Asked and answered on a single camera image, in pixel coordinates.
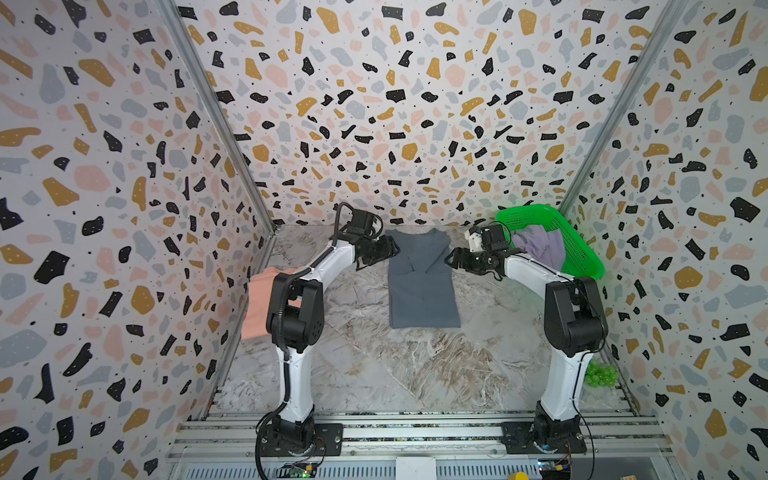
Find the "grey blue t shirt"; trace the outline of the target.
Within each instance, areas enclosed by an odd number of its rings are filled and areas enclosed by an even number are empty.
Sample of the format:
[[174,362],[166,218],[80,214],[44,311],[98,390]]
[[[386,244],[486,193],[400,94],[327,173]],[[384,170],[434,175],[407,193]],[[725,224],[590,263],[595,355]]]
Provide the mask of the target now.
[[390,327],[460,327],[452,269],[444,262],[450,253],[448,234],[432,229],[419,234],[390,230],[387,235],[400,249],[388,266]]

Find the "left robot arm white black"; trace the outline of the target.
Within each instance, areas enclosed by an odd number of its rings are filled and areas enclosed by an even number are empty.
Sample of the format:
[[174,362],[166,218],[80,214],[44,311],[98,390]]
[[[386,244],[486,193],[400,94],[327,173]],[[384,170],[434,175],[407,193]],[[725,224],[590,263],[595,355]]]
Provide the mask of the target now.
[[281,364],[280,403],[259,424],[262,445],[281,441],[299,452],[315,446],[311,363],[325,326],[324,288],[351,266],[362,270],[400,252],[383,227],[379,215],[343,202],[326,248],[307,266],[275,277],[266,323]]

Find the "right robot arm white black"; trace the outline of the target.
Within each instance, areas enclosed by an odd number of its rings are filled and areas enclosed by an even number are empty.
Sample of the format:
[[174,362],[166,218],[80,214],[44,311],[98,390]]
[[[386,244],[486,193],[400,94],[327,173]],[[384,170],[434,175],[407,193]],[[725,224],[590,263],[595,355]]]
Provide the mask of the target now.
[[498,222],[474,226],[466,232],[469,246],[444,258],[456,270],[514,280],[544,302],[543,330],[551,346],[545,391],[532,420],[502,425],[501,442],[509,454],[584,453],[581,394],[588,365],[608,335],[597,284],[591,277],[573,277],[540,262],[514,247],[507,235]]

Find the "lilac t shirt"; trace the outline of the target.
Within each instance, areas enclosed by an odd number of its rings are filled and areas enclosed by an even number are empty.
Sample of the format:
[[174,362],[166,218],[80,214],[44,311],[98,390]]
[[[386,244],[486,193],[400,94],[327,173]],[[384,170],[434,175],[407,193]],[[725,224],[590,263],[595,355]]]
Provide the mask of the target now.
[[541,225],[529,225],[512,231],[511,243],[554,270],[561,270],[567,258],[561,232],[547,231]]

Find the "green plastic basket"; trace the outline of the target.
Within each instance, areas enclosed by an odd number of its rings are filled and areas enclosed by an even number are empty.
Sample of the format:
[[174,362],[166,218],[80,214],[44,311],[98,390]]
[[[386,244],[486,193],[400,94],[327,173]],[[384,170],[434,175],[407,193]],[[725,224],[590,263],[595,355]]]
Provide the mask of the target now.
[[603,277],[605,268],[602,261],[557,209],[543,204],[517,206],[500,210],[494,219],[511,231],[531,225],[539,225],[547,232],[559,231],[565,250],[561,271],[574,277],[591,277],[595,280]]

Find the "folded pink t shirt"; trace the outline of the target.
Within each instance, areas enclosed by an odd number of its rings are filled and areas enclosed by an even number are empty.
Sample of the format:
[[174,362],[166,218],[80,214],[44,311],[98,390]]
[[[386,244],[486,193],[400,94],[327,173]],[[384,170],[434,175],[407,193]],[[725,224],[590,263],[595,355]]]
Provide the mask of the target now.
[[273,289],[273,282],[278,274],[292,274],[297,269],[279,270],[267,267],[261,273],[253,276],[248,283],[248,308],[241,327],[241,338],[250,340],[264,337],[267,331],[267,315]]

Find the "green plastic ball cluster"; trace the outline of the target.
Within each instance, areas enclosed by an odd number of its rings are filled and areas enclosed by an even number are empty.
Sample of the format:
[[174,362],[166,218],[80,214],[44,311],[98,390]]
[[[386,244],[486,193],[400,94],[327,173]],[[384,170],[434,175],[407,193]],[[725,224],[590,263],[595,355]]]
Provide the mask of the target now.
[[587,367],[585,383],[592,387],[613,388],[619,381],[617,369],[610,364],[592,359]]

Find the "left green circuit board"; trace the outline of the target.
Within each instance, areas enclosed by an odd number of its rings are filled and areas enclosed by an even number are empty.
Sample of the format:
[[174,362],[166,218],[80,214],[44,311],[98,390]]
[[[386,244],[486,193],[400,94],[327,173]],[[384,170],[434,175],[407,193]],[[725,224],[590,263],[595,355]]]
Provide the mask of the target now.
[[276,470],[277,479],[314,479],[318,467],[314,463],[284,464]]

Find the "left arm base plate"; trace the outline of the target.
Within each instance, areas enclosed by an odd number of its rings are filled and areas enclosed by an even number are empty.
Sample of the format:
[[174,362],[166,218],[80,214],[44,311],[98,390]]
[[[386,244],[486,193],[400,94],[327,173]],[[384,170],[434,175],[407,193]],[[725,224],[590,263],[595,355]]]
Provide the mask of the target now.
[[335,457],[341,454],[344,426],[341,423],[269,425],[259,441],[261,457]]

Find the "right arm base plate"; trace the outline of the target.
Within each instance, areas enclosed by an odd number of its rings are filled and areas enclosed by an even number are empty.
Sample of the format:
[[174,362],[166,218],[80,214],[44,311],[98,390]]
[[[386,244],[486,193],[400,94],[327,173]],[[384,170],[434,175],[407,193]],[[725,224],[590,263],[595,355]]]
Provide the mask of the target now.
[[536,422],[504,422],[501,443],[507,454],[565,455],[587,452],[583,435],[577,428],[538,425]]

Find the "aluminium mounting rail frame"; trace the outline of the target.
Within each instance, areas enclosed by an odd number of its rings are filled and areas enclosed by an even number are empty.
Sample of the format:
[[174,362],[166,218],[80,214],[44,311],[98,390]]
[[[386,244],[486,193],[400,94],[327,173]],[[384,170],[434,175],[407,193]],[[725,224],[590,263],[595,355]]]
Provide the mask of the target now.
[[[570,447],[558,450],[587,461],[586,474],[597,478],[600,459],[647,458],[660,479],[685,474],[671,442],[653,416],[628,410],[586,411]],[[515,447],[533,414],[526,410],[481,413],[335,413],[315,418],[329,460],[384,460],[413,454],[452,460],[544,458],[537,447]],[[170,463],[254,461],[257,418],[222,413],[181,425],[167,460]]]

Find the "left corner aluminium post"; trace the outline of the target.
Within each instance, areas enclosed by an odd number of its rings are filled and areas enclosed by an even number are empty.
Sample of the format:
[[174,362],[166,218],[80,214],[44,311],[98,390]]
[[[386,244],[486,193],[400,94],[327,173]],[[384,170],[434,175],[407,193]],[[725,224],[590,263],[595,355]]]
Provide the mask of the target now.
[[263,31],[240,17],[246,11],[246,1],[184,1],[181,5],[174,1],[159,1],[157,5],[252,206],[258,212],[259,224],[271,237],[276,227],[240,144],[255,138],[254,128],[260,121],[249,122],[243,114],[235,112],[235,123],[231,124],[225,111],[226,107],[246,99],[250,88],[244,75],[254,64],[234,61],[232,54],[237,47],[253,42],[254,36]]

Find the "corner aluminium post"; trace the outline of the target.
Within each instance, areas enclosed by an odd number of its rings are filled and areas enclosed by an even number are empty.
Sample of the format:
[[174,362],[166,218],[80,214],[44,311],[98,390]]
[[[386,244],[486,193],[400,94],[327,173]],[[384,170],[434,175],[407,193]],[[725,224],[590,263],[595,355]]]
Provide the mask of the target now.
[[243,114],[235,112],[235,123],[231,124],[225,111],[226,107],[246,99],[250,88],[244,75],[254,64],[234,61],[232,54],[237,47],[253,42],[254,36],[263,31],[240,17],[246,11],[246,1],[184,1],[181,5],[174,1],[159,1],[157,5],[252,206],[258,212],[259,224],[271,237],[276,227],[240,144],[255,138],[254,128],[260,121],[249,122]]
[[663,50],[665,42],[685,13],[687,4],[687,1],[674,0],[667,1],[664,5],[654,26],[654,30],[651,32],[651,36],[646,42],[644,50],[639,55],[636,66],[631,70],[626,83],[616,96],[616,100],[609,111],[606,120],[597,131],[595,140],[588,150],[583,164],[576,173],[573,182],[566,192],[565,198],[560,203],[558,211],[564,217],[568,215],[570,208],[578,199],[581,190],[588,183],[590,173],[597,165],[609,140],[612,138],[614,131],[618,128],[621,120],[633,104],[633,98],[640,91],[644,79]]

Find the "right corner aluminium post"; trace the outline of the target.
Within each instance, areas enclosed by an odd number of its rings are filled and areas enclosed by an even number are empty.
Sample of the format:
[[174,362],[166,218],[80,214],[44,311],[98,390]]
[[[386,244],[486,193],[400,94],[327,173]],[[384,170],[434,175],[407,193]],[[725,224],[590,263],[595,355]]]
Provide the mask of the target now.
[[651,36],[646,42],[644,50],[639,55],[636,66],[631,70],[626,83],[616,96],[616,100],[609,111],[606,120],[597,131],[595,140],[588,150],[583,164],[576,173],[573,182],[566,192],[565,198],[560,203],[558,211],[564,217],[568,215],[570,208],[578,199],[581,190],[588,183],[590,173],[597,165],[609,140],[612,138],[614,131],[618,128],[621,120],[633,104],[633,98],[640,91],[644,79],[663,50],[665,42],[685,13],[687,4],[687,1],[674,0],[667,1],[664,5],[654,26],[654,30],[651,32]]

